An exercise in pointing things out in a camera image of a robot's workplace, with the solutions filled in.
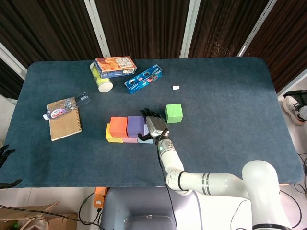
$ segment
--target bottle label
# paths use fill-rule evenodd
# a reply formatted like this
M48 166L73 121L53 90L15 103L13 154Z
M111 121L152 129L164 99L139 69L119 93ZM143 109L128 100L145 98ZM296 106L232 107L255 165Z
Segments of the bottle label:
M54 110L50 116L51 118L57 118L58 116L64 114L64 113L67 113L67 110L66 109L56 109Z

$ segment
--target green cube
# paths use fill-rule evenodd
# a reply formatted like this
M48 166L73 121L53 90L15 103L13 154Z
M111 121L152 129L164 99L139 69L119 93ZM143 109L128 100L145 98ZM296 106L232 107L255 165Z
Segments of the green cube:
M167 104L165 112L168 123L177 123L182 121L183 114L181 104Z

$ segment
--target brown curtain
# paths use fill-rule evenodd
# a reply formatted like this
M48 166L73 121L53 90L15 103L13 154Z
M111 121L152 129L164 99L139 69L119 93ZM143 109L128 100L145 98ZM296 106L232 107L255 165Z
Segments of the brown curtain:
M189 58L236 56L268 0L202 0Z
M189 0L96 0L112 56L179 58Z
M307 68L307 1L278 0L245 56L263 58L277 92Z
M102 56L83 0L2 0L0 42L26 68Z
M0 94L18 99L23 80L4 61L0 59Z

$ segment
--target brown notebook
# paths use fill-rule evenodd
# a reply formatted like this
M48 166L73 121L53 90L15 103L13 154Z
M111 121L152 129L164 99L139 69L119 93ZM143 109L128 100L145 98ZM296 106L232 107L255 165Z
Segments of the brown notebook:
M64 100L50 103L48 104L48 108L62 101ZM57 119L50 119L49 125L52 141L65 138L82 131L78 109L74 109Z

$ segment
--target dark blue table mat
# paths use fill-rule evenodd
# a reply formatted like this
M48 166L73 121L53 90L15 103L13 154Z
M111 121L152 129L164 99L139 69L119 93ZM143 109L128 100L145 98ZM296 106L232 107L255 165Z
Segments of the dark blue table mat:
M251 160L265 160L280 183L302 178L266 64L259 58L135 60L140 73L154 64L163 77L129 95L124 82L98 91L92 61L37 62L26 75L6 143L17 151L0 170L0 182L19 187L163 185L155 145L108 143L111 116L136 116L150 108L165 117L166 104L181 103L183 120L169 124L170 137L192 173L232 173ZM180 85L173 91L173 85ZM48 103L88 92L79 109L83 131L50 140L42 114Z

